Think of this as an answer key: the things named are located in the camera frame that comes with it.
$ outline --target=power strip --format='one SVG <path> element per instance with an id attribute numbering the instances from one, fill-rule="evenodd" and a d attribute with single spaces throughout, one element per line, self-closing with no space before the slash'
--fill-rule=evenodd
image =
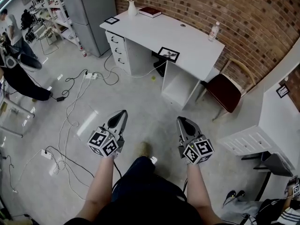
<path id="1" fill-rule="evenodd" d="M 41 155 L 42 155 L 43 157 L 49 159 L 49 160 L 52 159 L 52 153 L 50 153 L 50 152 L 48 152 L 48 151 L 46 151 L 46 150 L 44 150 L 44 149 L 41 151 Z"/>
<path id="2" fill-rule="evenodd" d="M 94 73 L 94 74 L 88 73 L 87 75 L 84 75 L 84 78 L 95 80 L 97 78 L 97 73 Z"/>

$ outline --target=water bottle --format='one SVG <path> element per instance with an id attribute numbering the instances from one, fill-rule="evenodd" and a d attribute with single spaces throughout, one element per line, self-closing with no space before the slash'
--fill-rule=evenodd
<path id="1" fill-rule="evenodd" d="M 219 32 L 219 29 L 220 29 L 220 23 L 219 22 L 216 22 L 216 25 L 214 25 L 212 28 L 211 28 L 211 31 L 210 31 L 210 34 L 208 35 L 208 40 L 213 42 Z"/>

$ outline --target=black pants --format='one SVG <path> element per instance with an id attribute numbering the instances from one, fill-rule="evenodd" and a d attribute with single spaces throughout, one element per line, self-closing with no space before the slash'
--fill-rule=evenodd
<path id="1" fill-rule="evenodd" d="M 154 170 L 155 166 L 149 158 L 137 158 L 112 192 L 112 202 L 130 193 L 147 191 L 168 193 L 180 197 L 184 201 L 187 200 L 178 186 L 155 175 Z"/>
<path id="2" fill-rule="evenodd" d="M 19 64 L 14 68 L 2 67 L 2 70 L 4 71 L 4 78 L 8 84 L 22 95 L 40 101 L 49 99 L 50 91 L 38 87 Z"/>

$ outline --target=red brick wall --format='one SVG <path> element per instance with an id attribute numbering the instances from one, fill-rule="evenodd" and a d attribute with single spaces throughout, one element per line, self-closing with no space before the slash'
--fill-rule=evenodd
<path id="1" fill-rule="evenodd" d="M 117 11 L 128 2 L 116 0 Z M 264 78 L 288 53 L 300 35 L 300 0 L 137 0 L 205 33 L 221 22 L 218 40 L 225 48 L 215 64 L 218 69 L 232 56 L 243 62 L 257 81 Z M 246 77 L 236 68 L 229 76 L 241 86 Z"/>
<path id="2" fill-rule="evenodd" d="M 287 82 L 285 80 L 280 82 L 280 85 L 282 84 L 286 84 L 287 88 L 290 90 L 288 95 L 300 112 L 300 65 L 289 74 Z"/>

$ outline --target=sneaker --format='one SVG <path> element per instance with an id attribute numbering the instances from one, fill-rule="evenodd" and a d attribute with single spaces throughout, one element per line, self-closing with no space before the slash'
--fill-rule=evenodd
<path id="1" fill-rule="evenodd" d="M 150 156 L 151 145 L 147 142 L 141 142 L 137 148 L 137 157 L 148 157 Z"/>

